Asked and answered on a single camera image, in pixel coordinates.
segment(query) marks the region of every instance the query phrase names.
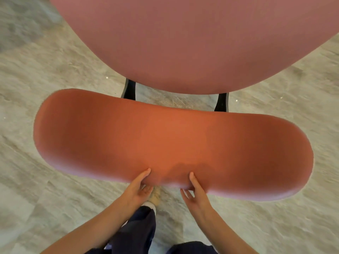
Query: beige floor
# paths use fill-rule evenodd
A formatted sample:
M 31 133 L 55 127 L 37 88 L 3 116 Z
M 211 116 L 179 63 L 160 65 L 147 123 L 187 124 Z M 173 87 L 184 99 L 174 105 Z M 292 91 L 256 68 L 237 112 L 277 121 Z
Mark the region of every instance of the beige floor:
M 57 89 L 120 96 L 124 81 L 47 0 L 0 0 L 0 253 L 39 253 L 123 192 L 123 183 L 49 167 L 33 144 L 32 124 L 40 103 Z M 139 85 L 138 99 L 212 110 L 216 96 Z M 279 74 L 231 93 L 229 108 L 296 123 L 311 140 L 315 167 L 307 186 L 291 198 L 250 202 L 211 196 L 214 208 L 260 253 L 339 253 L 339 35 Z M 208 243 L 178 190 L 161 188 L 151 253 L 190 240 Z

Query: hand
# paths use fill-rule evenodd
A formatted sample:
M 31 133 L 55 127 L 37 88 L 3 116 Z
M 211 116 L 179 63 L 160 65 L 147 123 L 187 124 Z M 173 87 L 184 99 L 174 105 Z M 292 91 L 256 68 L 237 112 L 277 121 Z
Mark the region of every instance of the hand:
M 141 184 L 142 180 L 145 179 L 150 172 L 151 169 L 148 168 L 146 171 L 138 175 L 118 198 L 118 201 L 121 202 L 132 214 L 148 200 L 153 191 L 153 186 Z
M 189 179 L 194 187 L 194 197 L 189 190 L 180 189 L 180 193 L 194 219 L 201 222 L 213 211 L 213 208 L 193 172 L 189 173 Z

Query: chair backrest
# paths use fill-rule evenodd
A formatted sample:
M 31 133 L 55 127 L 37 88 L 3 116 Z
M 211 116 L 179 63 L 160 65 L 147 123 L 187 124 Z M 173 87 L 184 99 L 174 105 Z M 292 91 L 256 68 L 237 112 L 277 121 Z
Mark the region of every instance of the chair backrest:
M 262 81 L 339 32 L 339 0 L 51 0 L 121 75 L 170 92 Z
M 67 173 L 190 188 L 194 171 L 213 194 L 271 201 L 298 192 L 313 167 L 306 135 L 261 114 L 168 108 L 66 89 L 40 107 L 34 141 L 50 165 Z

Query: pant leg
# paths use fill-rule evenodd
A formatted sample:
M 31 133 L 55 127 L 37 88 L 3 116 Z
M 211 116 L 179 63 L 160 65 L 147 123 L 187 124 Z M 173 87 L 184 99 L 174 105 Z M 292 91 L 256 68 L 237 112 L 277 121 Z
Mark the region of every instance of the pant leg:
M 155 233 L 155 213 L 141 206 L 109 240 L 113 254 L 147 254 Z
M 218 254 L 213 246 L 207 246 L 200 241 L 190 241 L 173 245 L 166 254 Z

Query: leg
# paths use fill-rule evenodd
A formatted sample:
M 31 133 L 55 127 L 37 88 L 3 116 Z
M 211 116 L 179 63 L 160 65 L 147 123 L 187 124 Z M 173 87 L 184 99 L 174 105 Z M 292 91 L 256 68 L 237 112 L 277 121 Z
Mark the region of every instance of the leg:
M 122 92 L 121 98 L 135 101 L 135 82 L 126 78 L 125 88 Z
M 229 93 L 220 93 L 218 96 L 218 102 L 214 111 L 228 112 L 228 95 Z
M 213 246 L 207 246 L 200 241 L 190 241 L 172 246 L 167 254 L 218 254 Z
M 112 253 L 147 254 L 155 233 L 155 213 L 141 206 L 109 240 Z

